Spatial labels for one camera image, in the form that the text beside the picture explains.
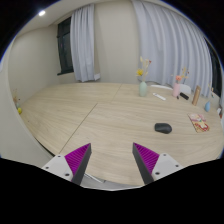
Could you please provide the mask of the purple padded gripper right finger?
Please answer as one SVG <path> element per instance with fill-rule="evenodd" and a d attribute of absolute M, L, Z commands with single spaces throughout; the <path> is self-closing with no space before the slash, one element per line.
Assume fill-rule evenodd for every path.
<path fill-rule="evenodd" d="M 132 153 L 145 185 L 183 168 L 169 154 L 158 154 L 137 143 L 133 144 Z"/>

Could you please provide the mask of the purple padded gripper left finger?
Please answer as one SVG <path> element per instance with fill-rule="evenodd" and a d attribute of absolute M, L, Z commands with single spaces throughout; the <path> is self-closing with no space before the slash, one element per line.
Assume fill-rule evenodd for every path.
<path fill-rule="evenodd" d="M 54 156 L 42 169 L 80 185 L 91 153 L 91 144 L 88 143 L 65 156 L 61 154 Z"/>

